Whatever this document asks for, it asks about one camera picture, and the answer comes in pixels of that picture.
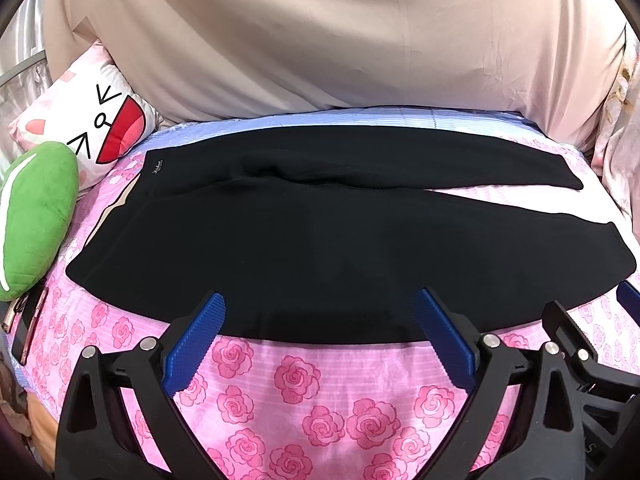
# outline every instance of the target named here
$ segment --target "bed sheet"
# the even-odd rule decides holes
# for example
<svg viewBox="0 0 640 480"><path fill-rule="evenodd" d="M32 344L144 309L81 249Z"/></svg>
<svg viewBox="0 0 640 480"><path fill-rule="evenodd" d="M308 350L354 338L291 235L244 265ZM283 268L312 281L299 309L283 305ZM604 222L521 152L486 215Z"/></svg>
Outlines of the bed sheet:
<svg viewBox="0 0 640 480"><path fill-rule="evenodd" d="M441 191L613 221L638 259L640 247L628 222L580 152L548 140L512 114L370 108L182 124L136 146L76 207L48 277L49 297L24 369L27 388L56 419L84 346L94 344L102 352L129 349L147 335L159 336L166 326L100 302L65 276L66 264L81 250L100 213L140 170L145 152L242 130L327 123L437 127L559 153L583 181L583 190L482 186ZM640 285L637 272L630 280ZM617 303L615 290L573 310L572 316L598 349L601 362L640 374L640 330ZM537 349L547 340L539 322L499 335L520 348ZM516 393L512 387L505 396L476 466L495 457ZM134 394L124 390L124 399L146 457L166 467ZM225 336L215 339L190 386L174 398L230 480L408 480L437 448L465 399L466 393L451 384L428 342L314 347Z"/></svg>

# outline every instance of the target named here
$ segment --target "green plush cushion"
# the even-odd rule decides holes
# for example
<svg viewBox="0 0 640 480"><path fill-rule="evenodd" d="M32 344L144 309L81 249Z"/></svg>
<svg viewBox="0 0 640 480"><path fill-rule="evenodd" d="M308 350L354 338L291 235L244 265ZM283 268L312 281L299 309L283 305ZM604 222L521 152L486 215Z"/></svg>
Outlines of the green plush cushion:
<svg viewBox="0 0 640 480"><path fill-rule="evenodd" d="M0 190L0 301L19 298L49 269L78 197L78 162L43 142L9 168Z"/></svg>

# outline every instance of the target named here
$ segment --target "black pants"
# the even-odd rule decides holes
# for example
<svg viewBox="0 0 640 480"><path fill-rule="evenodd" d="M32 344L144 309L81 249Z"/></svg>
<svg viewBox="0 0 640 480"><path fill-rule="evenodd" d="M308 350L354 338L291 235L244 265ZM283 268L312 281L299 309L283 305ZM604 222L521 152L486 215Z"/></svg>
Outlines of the black pants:
<svg viewBox="0 0 640 480"><path fill-rule="evenodd" d="M634 272L612 223L424 190L481 184L582 187L561 156L440 130L274 128L154 150L66 273L142 316L169 322L213 289L223 334L350 344L424 339L422 286L484 331Z"/></svg>

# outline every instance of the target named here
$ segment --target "beige fabric backdrop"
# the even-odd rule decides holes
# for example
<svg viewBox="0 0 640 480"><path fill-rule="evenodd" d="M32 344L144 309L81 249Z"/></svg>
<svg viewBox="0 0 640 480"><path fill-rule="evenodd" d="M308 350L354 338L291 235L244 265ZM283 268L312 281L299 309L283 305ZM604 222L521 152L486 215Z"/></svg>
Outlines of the beige fabric backdrop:
<svg viewBox="0 0 640 480"><path fill-rule="evenodd" d="M331 107L518 110L593 146L613 0L45 0L54 78L96 38L172 121Z"/></svg>

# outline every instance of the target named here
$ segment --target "metal screw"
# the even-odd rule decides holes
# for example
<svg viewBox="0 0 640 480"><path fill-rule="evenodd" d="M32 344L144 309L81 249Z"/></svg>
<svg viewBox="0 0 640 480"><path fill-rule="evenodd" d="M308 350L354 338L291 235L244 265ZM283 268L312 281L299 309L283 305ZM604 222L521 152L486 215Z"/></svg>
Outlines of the metal screw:
<svg viewBox="0 0 640 480"><path fill-rule="evenodd" d="M556 355L560 352L560 347L553 341L547 341L545 343L545 350L551 355Z"/></svg>
<svg viewBox="0 0 640 480"><path fill-rule="evenodd" d="M482 342L489 348L498 348L500 346L500 338L495 334L487 334L482 338Z"/></svg>
<svg viewBox="0 0 640 480"><path fill-rule="evenodd" d="M89 359L95 355L95 346L89 345L82 349L82 357Z"/></svg>
<svg viewBox="0 0 640 480"><path fill-rule="evenodd" d="M146 351L153 350L156 347L156 343L157 340L155 337L145 337L140 341L140 348Z"/></svg>

